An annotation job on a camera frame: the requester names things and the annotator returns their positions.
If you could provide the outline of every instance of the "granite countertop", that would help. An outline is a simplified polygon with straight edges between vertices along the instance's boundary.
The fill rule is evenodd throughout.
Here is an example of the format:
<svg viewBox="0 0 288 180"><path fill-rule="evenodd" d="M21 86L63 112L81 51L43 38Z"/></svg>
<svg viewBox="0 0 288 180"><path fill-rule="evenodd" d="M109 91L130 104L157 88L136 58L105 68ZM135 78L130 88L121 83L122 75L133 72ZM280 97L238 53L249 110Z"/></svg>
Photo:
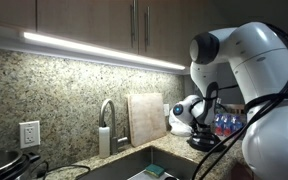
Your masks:
<svg viewBox="0 0 288 180"><path fill-rule="evenodd" d="M179 137L179 136L172 135L171 133L168 133L166 136L162 138L159 138L157 140L151 141L149 143L143 144L135 148L130 147L126 149L125 151L118 153L117 155L111 155L110 157L105 158L105 159L101 159L98 156L95 156L95 157L77 162L76 164L89 166L93 170L107 163L120 159L124 156L137 152L148 146L154 146L158 149L162 149L173 155L192 160L196 163L200 162L206 153L194 150L193 148L189 146L186 140L187 140L187 137ZM228 151L228 153L222 158L222 160L212 169L212 171L210 171L210 173L206 176L205 179L208 179L208 180L209 179L210 180L226 179L229 176L231 169L234 167L234 165L237 162L241 164L245 164L241 146L242 146L242 142L237 141L236 144L231 148L231 150ZM214 153L213 155L211 155L211 157L204 163L201 169L201 172L204 172L205 169L211 164L211 162L213 162L213 160L218 155L219 153ZM50 173L46 179L72 180L77 175L85 171L86 171L85 169L78 169L78 168L73 168L73 169L63 168L60 171L55 171L55 172Z"/></svg>

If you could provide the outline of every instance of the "pot handle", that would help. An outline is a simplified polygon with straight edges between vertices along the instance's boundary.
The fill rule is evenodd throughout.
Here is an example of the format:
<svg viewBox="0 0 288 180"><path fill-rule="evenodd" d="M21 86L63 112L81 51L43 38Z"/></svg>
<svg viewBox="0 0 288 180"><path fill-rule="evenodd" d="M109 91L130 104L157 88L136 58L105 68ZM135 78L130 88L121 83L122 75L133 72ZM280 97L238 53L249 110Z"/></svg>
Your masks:
<svg viewBox="0 0 288 180"><path fill-rule="evenodd" d="M41 158L40 155L37 155L37 154L32 153L32 152L28 153L27 156L29 158L30 163L33 163L33 162L35 162Z"/></svg>

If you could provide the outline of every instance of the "wall outlet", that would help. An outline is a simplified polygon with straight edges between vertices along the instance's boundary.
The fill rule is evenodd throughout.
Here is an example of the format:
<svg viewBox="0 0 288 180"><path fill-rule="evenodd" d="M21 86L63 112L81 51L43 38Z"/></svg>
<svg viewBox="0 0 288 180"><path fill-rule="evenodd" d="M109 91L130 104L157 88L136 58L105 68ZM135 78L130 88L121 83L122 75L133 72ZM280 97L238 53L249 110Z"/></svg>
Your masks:
<svg viewBox="0 0 288 180"><path fill-rule="evenodd" d="M169 116L169 115L170 115L170 105L164 104L164 116Z"/></svg>
<svg viewBox="0 0 288 180"><path fill-rule="evenodd" d="M39 121L24 122L19 125L21 149L41 144Z"/></svg>

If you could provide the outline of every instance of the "under-cabinet light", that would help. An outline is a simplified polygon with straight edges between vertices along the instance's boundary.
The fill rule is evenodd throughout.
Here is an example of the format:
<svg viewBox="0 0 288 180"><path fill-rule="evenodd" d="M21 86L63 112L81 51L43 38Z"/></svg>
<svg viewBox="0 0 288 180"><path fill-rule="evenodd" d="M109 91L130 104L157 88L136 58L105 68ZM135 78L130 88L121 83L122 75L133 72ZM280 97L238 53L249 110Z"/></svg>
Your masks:
<svg viewBox="0 0 288 180"><path fill-rule="evenodd" d="M35 34L35 33L24 32L24 38L37 41L37 42L42 42L45 44L50 44L50 45L55 45L55 46L60 46L60 47L65 47L65 48L70 48L70 49L75 49L75 50L81 50L87 53L91 53L92 55L118 58L118 59L122 59L125 61L136 62L136 63L146 64L146 65L151 65L151 66L159 66L159 67L164 67L164 68L171 68L171 69L178 69L178 70L185 69L184 66L164 62L164 61L153 59L153 58L147 58L147 57L139 56L135 54L124 53L124 52L114 51L111 49L105 49L105 48L96 47L92 45L76 43L76 42L72 42L68 40L58 39L58 38L44 36L44 35Z"/></svg>

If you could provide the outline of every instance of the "pot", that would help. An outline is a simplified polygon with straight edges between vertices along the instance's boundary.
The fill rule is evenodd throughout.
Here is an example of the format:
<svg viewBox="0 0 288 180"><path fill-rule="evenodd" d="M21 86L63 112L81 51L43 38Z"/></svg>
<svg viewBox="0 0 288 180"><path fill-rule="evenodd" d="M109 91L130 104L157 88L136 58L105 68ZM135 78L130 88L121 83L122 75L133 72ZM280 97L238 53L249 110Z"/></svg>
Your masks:
<svg viewBox="0 0 288 180"><path fill-rule="evenodd" d="M34 153L22 154L20 151L0 151L0 179L29 180L30 165L40 158Z"/></svg>

